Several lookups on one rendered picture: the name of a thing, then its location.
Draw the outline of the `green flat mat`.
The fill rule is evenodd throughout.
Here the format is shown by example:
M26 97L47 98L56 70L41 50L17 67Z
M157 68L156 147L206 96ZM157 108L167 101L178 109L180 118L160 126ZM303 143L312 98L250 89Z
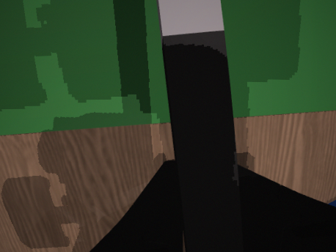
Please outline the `green flat mat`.
M336 111L336 0L221 0L233 117ZM157 0L0 0L0 136L171 122Z

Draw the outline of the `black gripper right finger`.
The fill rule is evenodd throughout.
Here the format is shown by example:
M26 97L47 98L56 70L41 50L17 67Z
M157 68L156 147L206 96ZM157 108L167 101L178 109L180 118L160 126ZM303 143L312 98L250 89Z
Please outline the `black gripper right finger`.
M244 252L336 252L336 207L238 165Z

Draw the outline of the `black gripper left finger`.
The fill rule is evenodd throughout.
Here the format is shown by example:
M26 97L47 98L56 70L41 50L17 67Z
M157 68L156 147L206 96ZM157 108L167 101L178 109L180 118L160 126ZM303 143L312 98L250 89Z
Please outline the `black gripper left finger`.
M141 196L91 252L183 252L174 160L164 161Z

